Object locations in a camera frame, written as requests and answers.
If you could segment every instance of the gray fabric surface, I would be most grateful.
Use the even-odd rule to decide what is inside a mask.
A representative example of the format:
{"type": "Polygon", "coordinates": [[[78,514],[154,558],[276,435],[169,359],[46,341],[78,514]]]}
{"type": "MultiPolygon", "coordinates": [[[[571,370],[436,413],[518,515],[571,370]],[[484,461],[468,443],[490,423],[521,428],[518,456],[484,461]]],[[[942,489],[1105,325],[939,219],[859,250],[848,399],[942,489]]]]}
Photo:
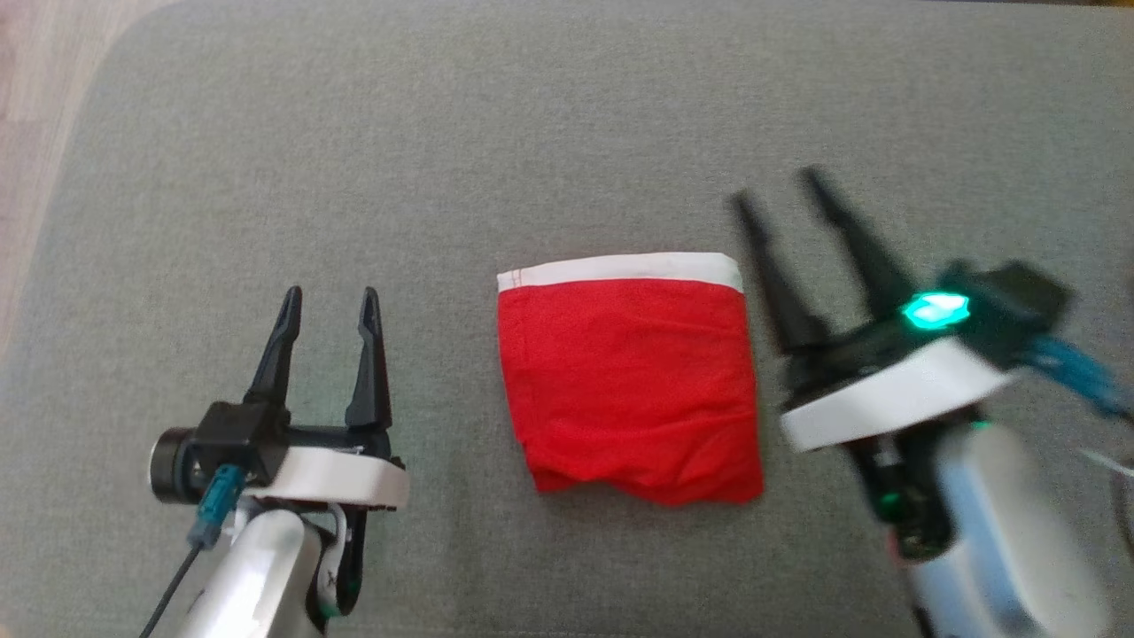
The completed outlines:
{"type": "MultiPolygon", "coordinates": [[[[415,480],[408,509],[374,519],[358,611],[332,636],[914,636],[846,460],[777,432],[756,303],[763,499],[540,497],[510,433],[493,274],[658,249],[747,267],[721,202],[751,185],[849,327],[843,256],[793,179],[818,161],[921,275],[1010,255],[1074,284],[1065,334],[1134,381],[1132,27],[1117,10],[793,0],[202,1],[145,19],[75,128],[0,373],[0,622],[137,632],[192,519],[149,494],[150,448],[240,397],[298,282],[296,420],[341,423],[375,286],[415,480]]],[[[1072,452],[1129,439],[1036,380],[991,414],[1038,450],[1114,635],[1134,635],[1105,473],[1072,452]]]]}

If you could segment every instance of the wooden floor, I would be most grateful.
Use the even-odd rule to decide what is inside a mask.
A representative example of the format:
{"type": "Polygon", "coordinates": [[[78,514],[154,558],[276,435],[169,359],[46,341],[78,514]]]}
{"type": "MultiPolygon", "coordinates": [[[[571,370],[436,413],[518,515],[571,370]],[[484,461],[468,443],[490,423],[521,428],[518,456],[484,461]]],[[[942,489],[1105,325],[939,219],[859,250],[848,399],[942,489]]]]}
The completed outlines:
{"type": "Polygon", "coordinates": [[[0,360],[94,70],[128,26],[175,1],[0,0],[0,360]]]}

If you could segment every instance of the red shorts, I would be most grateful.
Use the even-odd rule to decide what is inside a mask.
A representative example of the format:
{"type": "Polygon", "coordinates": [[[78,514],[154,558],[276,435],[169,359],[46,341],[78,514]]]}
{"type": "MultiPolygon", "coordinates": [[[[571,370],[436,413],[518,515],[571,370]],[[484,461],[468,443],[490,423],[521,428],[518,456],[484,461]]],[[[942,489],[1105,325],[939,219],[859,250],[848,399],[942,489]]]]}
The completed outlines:
{"type": "Polygon", "coordinates": [[[611,255],[498,279],[508,407],[536,490],[607,482],[667,505],[760,495],[735,261],[611,255]]]}

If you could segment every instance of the white elastic band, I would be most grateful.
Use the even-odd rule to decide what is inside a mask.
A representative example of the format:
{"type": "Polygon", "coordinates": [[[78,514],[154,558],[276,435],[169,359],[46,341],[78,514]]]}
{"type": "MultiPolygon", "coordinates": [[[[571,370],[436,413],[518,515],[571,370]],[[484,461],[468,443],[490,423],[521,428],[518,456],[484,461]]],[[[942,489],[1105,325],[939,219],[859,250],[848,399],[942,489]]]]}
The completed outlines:
{"type": "Polygon", "coordinates": [[[677,279],[704,281],[744,291],[741,269],[719,252],[655,252],[611,254],[552,261],[497,274],[500,291],[523,286],[550,286],[568,281],[608,279],[677,279]]]}

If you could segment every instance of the blue connector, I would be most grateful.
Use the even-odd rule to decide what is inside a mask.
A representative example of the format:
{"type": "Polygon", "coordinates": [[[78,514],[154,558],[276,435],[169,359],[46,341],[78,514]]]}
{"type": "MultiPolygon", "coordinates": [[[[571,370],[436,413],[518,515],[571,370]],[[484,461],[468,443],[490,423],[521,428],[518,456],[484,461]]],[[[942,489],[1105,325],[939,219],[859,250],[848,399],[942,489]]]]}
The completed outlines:
{"type": "Polygon", "coordinates": [[[236,501],[244,492],[244,470],[231,463],[221,466],[213,475],[205,495],[197,505],[197,520],[189,530],[188,542],[193,547],[212,550],[220,538],[220,530],[228,513],[236,509],[236,501]]]}
{"type": "Polygon", "coordinates": [[[1131,411],[1131,397],[1114,375],[1068,343],[1039,338],[1032,343],[1026,363],[1090,401],[1105,417],[1123,417],[1131,411]]]}

